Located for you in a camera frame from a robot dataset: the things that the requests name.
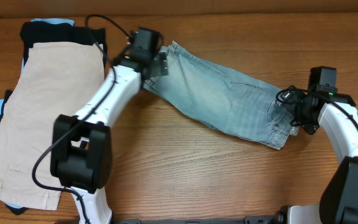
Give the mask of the light blue denim shorts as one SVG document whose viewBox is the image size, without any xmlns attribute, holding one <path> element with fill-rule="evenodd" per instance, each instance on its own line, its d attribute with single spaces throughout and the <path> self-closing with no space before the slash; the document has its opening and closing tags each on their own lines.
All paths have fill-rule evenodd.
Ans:
<svg viewBox="0 0 358 224">
<path fill-rule="evenodd" d="M 279 88 L 229 67 L 192 55 L 176 42 L 160 50 L 168 73 L 144 89 L 211 129 L 280 150 L 298 128 L 276 100 Z"/>
</svg>

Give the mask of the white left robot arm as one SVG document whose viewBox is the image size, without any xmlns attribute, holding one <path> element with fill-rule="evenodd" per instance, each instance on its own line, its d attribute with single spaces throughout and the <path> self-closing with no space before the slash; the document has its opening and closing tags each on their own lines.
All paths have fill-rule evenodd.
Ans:
<svg viewBox="0 0 358 224">
<path fill-rule="evenodd" d="M 144 80 L 167 74 L 162 44 L 163 35 L 155 30 L 132 32 L 89 102 L 53 124 L 50 172 L 75 198 L 79 223 L 112 221 L 104 191 L 112 167 L 111 128 Z"/>
</svg>

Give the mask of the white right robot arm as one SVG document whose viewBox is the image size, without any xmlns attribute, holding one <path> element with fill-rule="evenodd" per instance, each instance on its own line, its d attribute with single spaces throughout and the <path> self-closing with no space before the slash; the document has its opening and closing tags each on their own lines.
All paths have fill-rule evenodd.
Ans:
<svg viewBox="0 0 358 224">
<path fill-rule="evenodd" d="M 276 95 L 293 127 L 309 135 L 325 131 L 339 166 L 319 203 L 286 206 L 271 223 L 358 223 L 358 110 L 350 95 L 338 92 L 336 78 L 335 68 L 313 67 L 306 89 L 291 85 Z"/>
</svg>

